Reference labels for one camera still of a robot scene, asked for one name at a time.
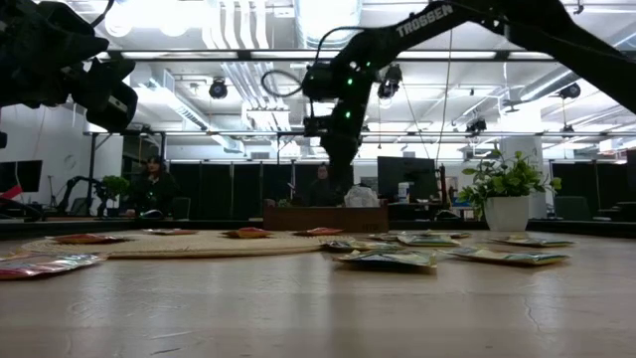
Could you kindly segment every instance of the woven placemat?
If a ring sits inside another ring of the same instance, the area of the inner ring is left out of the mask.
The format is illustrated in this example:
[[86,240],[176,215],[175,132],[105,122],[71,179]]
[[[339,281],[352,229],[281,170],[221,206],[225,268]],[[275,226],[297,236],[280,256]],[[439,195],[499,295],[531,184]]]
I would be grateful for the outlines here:
[[351,240],[348,237],[301,238],[291,233],[274,233],[267,239],[228,239],[220,231],[194,235],[158,236],[143,232],[108,235],[129,239],[105,245],[59,244],[45,239],[22,246],[32,253],[108,254],[112,259],[220,258],[307,253],[320,250],[323,240]]

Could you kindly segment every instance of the black partition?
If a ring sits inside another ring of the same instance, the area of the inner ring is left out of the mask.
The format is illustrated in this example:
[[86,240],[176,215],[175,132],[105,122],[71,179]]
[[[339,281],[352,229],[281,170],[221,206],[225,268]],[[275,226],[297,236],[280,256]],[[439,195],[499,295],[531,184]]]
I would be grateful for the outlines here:
[[231,218],[232,178],[228,164],[203,164],[201,176],[201,219]]
[[613,163],[553,163],[553,177],[561,179],[557,196],[583,197],[590,214],[630,201],[628,168]]
[[170,174],[179,185],[180,195],[190,198],[190,219],[201,219],[202,164],[171,164]]
[[234,205],[232,219],[246,220],[260,215],[260,164],[234,165]]
[[289,198],[291,190],[291,165],[290,164],[264,164],[262,181],[262,199],[278,201]]
[[[264,199],[290,199],[288,184],[294,182],[301,198],[309,193],[316,180],[318,163],[312,164],[171,164],[170,171],[191,199],[192,220],[246,220],[262,215]],[[353,167],[348,184],[353,185]]]

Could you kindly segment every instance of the red object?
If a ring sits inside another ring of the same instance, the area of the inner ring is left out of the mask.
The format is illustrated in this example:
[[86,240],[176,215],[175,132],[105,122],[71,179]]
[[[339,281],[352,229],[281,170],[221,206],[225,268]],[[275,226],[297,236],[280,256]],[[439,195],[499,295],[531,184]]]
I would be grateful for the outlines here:
[[0,258],[0,279],[27,278],[79,269],[106,260],[106,256],[89,254],[24,254]]
[[306,236],[306,237],[314,237],[314,236],[330,236],[337,235],[342,233],[343,230],[340,229],[330,229],[330,228],[316,228],[312,230],[306,230],[302,232],[294,233],[297,236]]
[[0,198],[3,199],[13,199],[18,195],[22,194],[22,187],[20,185],[16,185],[13,188],[7,190],[6,192],[0,195]]
[[259,228],[241,228],[223,233],[233,239],[264,239],[271,235],[271,232]]
[[59,244],[110,244],[124,241],[124,238],[112,237],[106,235],[95,234],[73,234],[58,237],[47,237],[47,239],[54,240]]

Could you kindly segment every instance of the wooden box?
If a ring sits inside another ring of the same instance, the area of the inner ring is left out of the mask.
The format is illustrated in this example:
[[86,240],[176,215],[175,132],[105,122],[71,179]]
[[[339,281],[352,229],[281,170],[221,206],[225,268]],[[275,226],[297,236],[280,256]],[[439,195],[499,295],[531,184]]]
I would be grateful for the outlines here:
[[389,230],[389,212],[386,206],[381,208],[278,208],[265,205],[263,227],[270,231],[333,228],[349,233],[385,233]]

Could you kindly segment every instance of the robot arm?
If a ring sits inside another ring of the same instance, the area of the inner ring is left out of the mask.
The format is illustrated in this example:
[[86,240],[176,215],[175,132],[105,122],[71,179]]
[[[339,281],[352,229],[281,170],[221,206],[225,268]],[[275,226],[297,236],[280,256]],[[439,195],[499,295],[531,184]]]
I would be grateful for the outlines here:
[[122,80],[134,62],[93,59],[88,71],[83,68],[107,48],[108,41],[64,3],[0,0],[0,106],[55,106],[71,95],[87,109],[89,122],[125,129],[137,94]]
[[636,64],[574,24],[560,1],[434,1],[398,24],[360,32],[330,63],[317,62],[307,69],[303,94],[312,102],[338,100],[331,115],[312,114],[304,120],[306,135],[321,137],[332,175],[345,172],[362,143],[360,133],[378,71],[400,52],[466,22],[552,56],[636,112],[627,85],[636,81]]

